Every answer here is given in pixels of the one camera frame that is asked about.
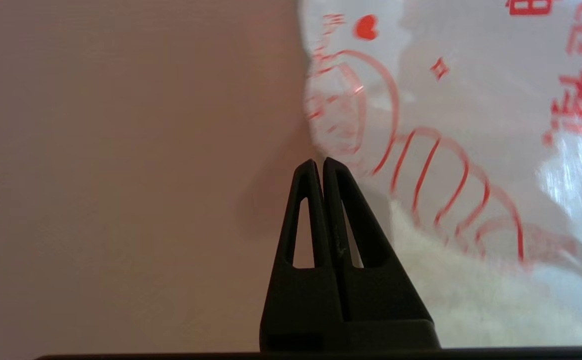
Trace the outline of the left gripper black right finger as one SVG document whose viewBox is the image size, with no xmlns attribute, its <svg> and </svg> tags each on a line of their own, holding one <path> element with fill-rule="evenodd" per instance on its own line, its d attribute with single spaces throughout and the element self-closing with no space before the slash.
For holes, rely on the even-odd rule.
<svg viewBox="0 0 582 360">
<path fill-rule="evenodd" d="M 342 162 L 323 162 L 330 252 L 346 321 L 432 321 L 357 181 Z"/>
</svg>

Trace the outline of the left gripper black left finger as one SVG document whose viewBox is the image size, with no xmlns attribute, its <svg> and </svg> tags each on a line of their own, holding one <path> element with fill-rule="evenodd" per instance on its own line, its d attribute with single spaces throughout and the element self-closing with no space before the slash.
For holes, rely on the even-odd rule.
<svg viewBox="0 0 582 360">
<path fill-rule="evenodd" d="M 308 205 L 313 268 L 294 266 L 303 201 Z M 341 319 L 341 301 L 330 252 L 330 235 L 320 173 L 316 162 L 308 159 L 293 173 L 262 321 Z"/>
</svg>

